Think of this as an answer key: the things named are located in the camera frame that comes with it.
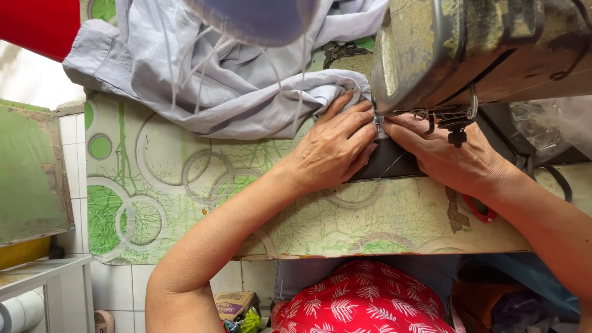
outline woman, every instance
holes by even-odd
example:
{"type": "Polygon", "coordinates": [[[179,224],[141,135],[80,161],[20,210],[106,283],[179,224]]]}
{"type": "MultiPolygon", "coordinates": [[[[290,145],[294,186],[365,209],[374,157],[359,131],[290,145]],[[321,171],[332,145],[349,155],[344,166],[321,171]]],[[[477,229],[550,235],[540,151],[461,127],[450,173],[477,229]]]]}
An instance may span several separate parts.
{"type": "MultiPolygon", "coordinates": [[[[337,114],[351,98],[348,91],[334,101],[292,153],[200,220],[167,252],[147,287],[148,333],[223,332],[209,280],[260,225],[299,196],[348,180],[376,148],[369,102],[337,114]]],[[[468,142],[459,149],[448,143],[446,130],[425,135],[427,128],[426,121],[411,115],[384,123],[391,138],[417,157],[423,172],[477,198],[526,237],[579,297],[580,331],[592,332],[592,218],[503,159],[476,124],[466,128],[468,142]]],[[[298,262],[314,266],[317,280],[299,274],[300,284],[288,281],[276,289],[276,298],[293,299],[274,308],[275,327],[290,333],[454,332],[444,320],[454,266],[421,256],[378,258],[337,262],[339,267],[335,261],[280,261],[278,282],[289,280],[280,276],[286,278],[286,270],[298,262]]]]}

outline red object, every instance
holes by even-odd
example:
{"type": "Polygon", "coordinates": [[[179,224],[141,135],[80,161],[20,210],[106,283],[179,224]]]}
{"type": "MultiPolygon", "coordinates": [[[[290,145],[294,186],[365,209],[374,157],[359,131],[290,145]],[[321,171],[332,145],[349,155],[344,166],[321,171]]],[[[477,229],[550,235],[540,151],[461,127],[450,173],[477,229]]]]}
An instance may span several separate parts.
{"type": "Polygon", "coordinates": [[[0,39],[62,62],[80,28],[79,0],[2,1],[0,39]]]}
{"type": "Polygon", "coordinates": [[[421,281],[376,261],[354,261],[272,312],[274,332],[454,333],[440,298],[421,281]]]}
{"type": "Polygon", "coordinates": [[[462,196],[463,196],[463,198],[465,198],[466,203],[469,204],[469,207],[473,211],[473,214],[475,214],[475,216],[477,217],[477,219],[479,219],[479,221],[489,223],[489,222],[492,222],[494,219],[496,219],[497,214],[493,211],[493,209],[487,207],[487,215],[483,215],[475,207],[475,204],[471,200],[470,196],[468,196],[466,194],[463,194],[462,196]]]}

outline hand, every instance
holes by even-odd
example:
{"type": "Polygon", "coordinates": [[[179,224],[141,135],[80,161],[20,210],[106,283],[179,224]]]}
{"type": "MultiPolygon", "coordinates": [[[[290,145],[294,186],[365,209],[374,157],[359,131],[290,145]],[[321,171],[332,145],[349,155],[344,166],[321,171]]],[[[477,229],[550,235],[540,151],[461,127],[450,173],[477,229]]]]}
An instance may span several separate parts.
{"type": "Polygon", "coordinates": [[[395,142],[417,158],[421,171],[461,193],[479,198],[503,184],[516,169],[498,154],[476,123],[466,127],[467,142],[455,148],[448,143],[448,131],[436,128],[425,135],[427,120],[412,114],[385,117],[384,130],[395,142]]]}
{"type": "Polygon", "coordinates": [[[348,90],[334,100],[296,148],[277,165],[300,194],[347,181],[367,163],[378,146],[372,143],[377,130],[370,123],[374,112],[368,100],[337,114],[352,96],[353,91],[348,90]]]}

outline forearm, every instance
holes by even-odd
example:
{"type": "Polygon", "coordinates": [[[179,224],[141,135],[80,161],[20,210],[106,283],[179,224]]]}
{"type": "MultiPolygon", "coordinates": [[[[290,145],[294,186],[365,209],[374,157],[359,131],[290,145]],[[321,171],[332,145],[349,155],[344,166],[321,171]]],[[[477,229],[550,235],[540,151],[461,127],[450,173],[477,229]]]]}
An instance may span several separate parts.
{"type": "Polygon", "coordinates": [[[272,168],[193,226],[158,263],[150,282],[170,293],[204,287],[245,238],[299,195],[281,166],[272,168]]]}
{"type": "Polygon", "coordinates": [[[516,168],[476,196],[525,236],[561,283],[592,300],[592,217],[547,191],[516,168]]]}

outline scissors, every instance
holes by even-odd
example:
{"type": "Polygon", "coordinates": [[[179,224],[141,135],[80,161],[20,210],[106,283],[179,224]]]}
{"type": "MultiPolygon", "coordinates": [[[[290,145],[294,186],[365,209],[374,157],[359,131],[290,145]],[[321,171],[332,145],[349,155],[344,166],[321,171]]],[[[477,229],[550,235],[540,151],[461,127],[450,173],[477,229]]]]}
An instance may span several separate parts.
{"type": "Polygon", "coordinates": [[[508,103],[484,105],[479,107],[478,113],[497,132],[502,141],[516,156],[515,166],[530,178],[536,181],[534,170],[537,168],[547,169],[557,181],[563,190],[565,201],[570,202],[572,191],[570,184],[565,177],[555,169],[551,164],[542,162],[536,156],[536,148],[520,133],[514,123],[510,113],[508,103]]]}

